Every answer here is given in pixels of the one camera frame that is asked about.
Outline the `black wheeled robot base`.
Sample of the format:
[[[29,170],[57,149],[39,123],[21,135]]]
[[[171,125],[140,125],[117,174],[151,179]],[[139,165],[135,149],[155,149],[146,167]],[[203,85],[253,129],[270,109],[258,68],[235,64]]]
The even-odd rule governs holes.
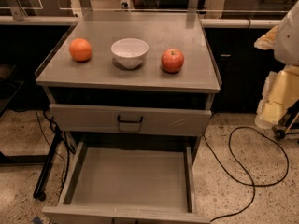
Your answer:
[[[287,114],[273,128],[273,131],[277,140],[299,134],[299,100],[287,110]]]

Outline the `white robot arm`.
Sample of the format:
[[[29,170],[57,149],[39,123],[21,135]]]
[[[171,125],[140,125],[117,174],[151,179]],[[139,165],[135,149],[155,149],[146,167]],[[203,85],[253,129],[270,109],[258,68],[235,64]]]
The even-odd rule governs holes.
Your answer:
[[[275,59],[285,65],[278,73],[269,73],[256,111],[255,125],[271,129],[299,100],[299,2],[279,25],[258,38],[254,47],[272,49]]]

